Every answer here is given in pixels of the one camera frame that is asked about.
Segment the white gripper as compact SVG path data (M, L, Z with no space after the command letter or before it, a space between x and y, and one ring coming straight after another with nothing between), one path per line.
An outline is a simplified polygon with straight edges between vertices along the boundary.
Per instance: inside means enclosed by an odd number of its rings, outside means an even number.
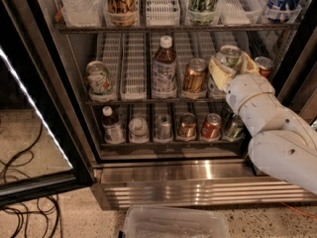
M226 91L226 101L235 114L250 99L261 94L275 94L269 81L259 75L258 65L245 52L242 52L240 74L235 78L236 72L221 64L214 56L211 57L208 68L216 86Z

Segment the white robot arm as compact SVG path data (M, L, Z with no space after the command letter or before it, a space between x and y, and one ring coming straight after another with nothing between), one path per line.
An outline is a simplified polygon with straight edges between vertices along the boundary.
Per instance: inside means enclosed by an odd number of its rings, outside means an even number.
M226 102L252 136L248 153L263 173L317 193L317 132L275 97L270 82L256 63L242 55L241 73L213 56L209 72Z

